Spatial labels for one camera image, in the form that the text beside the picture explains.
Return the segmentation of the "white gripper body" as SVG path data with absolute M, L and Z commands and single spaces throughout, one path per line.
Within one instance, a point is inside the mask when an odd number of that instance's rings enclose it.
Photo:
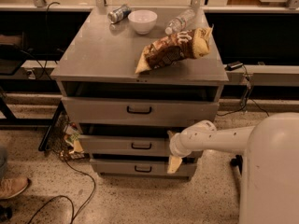
M 181 133 L 169 136 L 169 148 L 173 156 L 187 157 L 193 151 L 202 151 L 208 148 L 210 139 L 217 131 L 216 126 L 209 120 L 202 120 L 184 129 Z

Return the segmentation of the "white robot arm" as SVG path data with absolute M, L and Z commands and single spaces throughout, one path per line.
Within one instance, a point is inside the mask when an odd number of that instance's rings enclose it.
M 299 224 L 298 113 L 279 113 L 256 126 L 226 130 L 202 120 L 168 135 L 169 174 L 194 151 L 243 157 L 239 224 Z

